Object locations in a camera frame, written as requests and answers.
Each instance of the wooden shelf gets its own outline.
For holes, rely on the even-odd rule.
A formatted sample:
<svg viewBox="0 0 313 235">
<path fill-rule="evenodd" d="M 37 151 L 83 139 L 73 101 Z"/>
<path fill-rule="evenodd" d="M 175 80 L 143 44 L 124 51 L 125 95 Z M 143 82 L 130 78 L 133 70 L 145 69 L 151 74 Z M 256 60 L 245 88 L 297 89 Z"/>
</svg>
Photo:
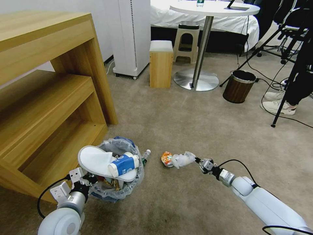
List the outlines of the wooden shelf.
<svg viewBox="0 0 313 235">
<path fill-rule="evenodd" d="M 105 124 L 68 118 L 30 157 L 34 159 L 22 173 L 47 187 L 76 168 L 79 150 L 99 144 L 106 131 Z"/>
<path fill-rule="evenodd" d="M 118 123 L 91 14 L 0 15 L 0 62 L 0 185 L 38 197 Z"/>
<path fill-rule="evenodd" d="M 0 159 L 20 167 L 93 91 L 90 77 L 42 70 L 1 89 Z"/>
</svg>

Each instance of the black pants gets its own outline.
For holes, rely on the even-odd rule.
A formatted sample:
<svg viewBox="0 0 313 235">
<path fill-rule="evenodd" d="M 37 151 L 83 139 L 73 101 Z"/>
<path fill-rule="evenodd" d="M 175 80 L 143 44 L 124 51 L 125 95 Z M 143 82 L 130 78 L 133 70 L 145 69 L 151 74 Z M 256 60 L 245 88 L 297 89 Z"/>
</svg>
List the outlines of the black pants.
<svg viewBox="0 0 313 235">
<path fill-rule="evenodd" d="M 309 65 L 313 67 L 312 57 L 313 39 L 310 37 L 303 43 L 295 63 L 298 67 L 298 75 L 286 91 L 286 101 L 291 105 L 299 104 L 300 100 L 313 92 L 313 73 L 307 71 Z"/>
</svg>

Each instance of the bin rim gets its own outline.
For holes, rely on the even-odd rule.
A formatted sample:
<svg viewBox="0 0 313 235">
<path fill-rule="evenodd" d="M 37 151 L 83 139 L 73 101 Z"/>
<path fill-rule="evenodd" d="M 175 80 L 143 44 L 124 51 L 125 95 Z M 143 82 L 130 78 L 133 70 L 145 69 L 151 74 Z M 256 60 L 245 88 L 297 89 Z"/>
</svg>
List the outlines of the bin rim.
<svg viewBox="0 0 313 235">
<path fill-rule="evenodd" d="M 235 73 L 235 72 L 239 72 L 239 71 L 243 71 L 243 72 L 245 72 L 245 73 L 249 73 L 249 74 L 253 75 L 253 80 L 244 80 L 244 79 L 241 79 L 241 78 L 236 77 L 236 75 L 235 75 L 234 73 Z M 232 73 L 231 73 L 231 77 L 232 77 L 235 81 L 237 81 L 237 82 L 246 83 L 246 84 L 254 83 L 254 82 L 256 81 L 256 79 L 257 79 L 257 77 L 256 77 L 253 73 L 251 73 L 251 72 L 249 72 L 249 71 L 246 71 L 246 70 L 234 70 L 234 71 L 232 71 Z"/>
</svg>

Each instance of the beige stool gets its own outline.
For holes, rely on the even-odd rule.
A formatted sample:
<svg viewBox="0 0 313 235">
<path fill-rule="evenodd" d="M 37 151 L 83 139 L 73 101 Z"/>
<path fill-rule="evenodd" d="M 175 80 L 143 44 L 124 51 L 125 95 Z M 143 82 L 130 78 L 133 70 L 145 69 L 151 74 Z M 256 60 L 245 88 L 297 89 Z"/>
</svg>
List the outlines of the beige stool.
<svg viewBox="0 0 313 235">
<path fill-rule="evenodd" d="M 179 24 L 174 45 L 174 62 L 178 56 L 189 57 L 191 64 L 197 61 L 199 32 L 200 27 L 197 22 L 183 21 Z M 183 34 L 191 34 L 191 45 L 181 43 Z"/>
<path fill-rule="evenodd" d="M 173 65 L 171 41 L 151 41 L 150 45 L 150 87 L 169 88 Z"/>
</svg>

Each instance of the orange can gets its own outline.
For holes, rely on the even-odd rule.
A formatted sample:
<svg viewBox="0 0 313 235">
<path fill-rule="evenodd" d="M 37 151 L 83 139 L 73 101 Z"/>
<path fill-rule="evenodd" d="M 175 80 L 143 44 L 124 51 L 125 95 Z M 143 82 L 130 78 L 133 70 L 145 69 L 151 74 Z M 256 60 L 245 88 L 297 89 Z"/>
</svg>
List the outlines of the orange can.
<svg viewBox="0 0 313 235">
<path fill-rule="evenodd" d="M 161 161 L 163 162 L 163 164 L 166 166 L 166 167 L 172 167 L 173 166 L 173 163 L 172 163 L 172 156 L 173 154 L 171 152 L 164 152 L 161 156 Z"/>
</svg>

